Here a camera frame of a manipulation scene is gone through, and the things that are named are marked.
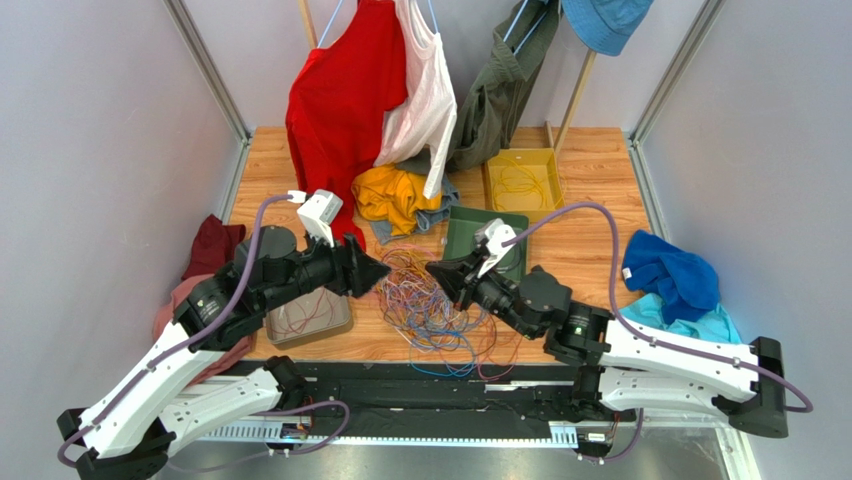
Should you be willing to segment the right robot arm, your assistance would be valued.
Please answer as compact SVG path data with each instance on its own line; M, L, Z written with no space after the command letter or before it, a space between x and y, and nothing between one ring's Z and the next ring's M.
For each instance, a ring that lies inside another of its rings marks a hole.
M576 368L573 397L613 412L655 408L726 418L751 435L785 438L788 416L810 413L811 400L784 375L779 341L711 342L652 329L573 300L569 287L539 266L520 280L496 271L521 240L545 223L517 233L501 219L475 234L465 257L430 261L426 270L460 311L476 304L544 350Z

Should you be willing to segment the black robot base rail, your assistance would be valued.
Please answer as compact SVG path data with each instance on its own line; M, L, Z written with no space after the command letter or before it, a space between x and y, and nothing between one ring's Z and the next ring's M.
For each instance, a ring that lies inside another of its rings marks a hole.
M244 377L264 362L240 361L230 369L199 384L187 387L182 400L209 393ZM498 405L543 420L581 422L618 421L641 423L648 409L613 412L599 405L582 405L573 397L577 370L556 366L523 366L507 381L433 378L417 374L398 364L368 367L354 363L295 363L305 379L303 401L308 411L340 406L348 421L350 408L344 400L353 398L368 408L450 408L480 409ZM276 454L296 454L314 445L271 449Z

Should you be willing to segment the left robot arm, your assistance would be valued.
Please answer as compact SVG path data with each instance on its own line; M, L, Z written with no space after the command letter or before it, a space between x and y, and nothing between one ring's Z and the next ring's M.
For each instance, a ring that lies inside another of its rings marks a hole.
M297 415L307 410L305 379L294 362L272 357L213 391L182 400L182 392L265 317L319 289L360 298L389 274L353 234L336 239L340 208L332 193L290 191L306 231L299 250L293 232L256 222L232 261L197 284L174 310L158 340L113 390L57 421L58 460L82 479L148 479L201 436L248 415Z

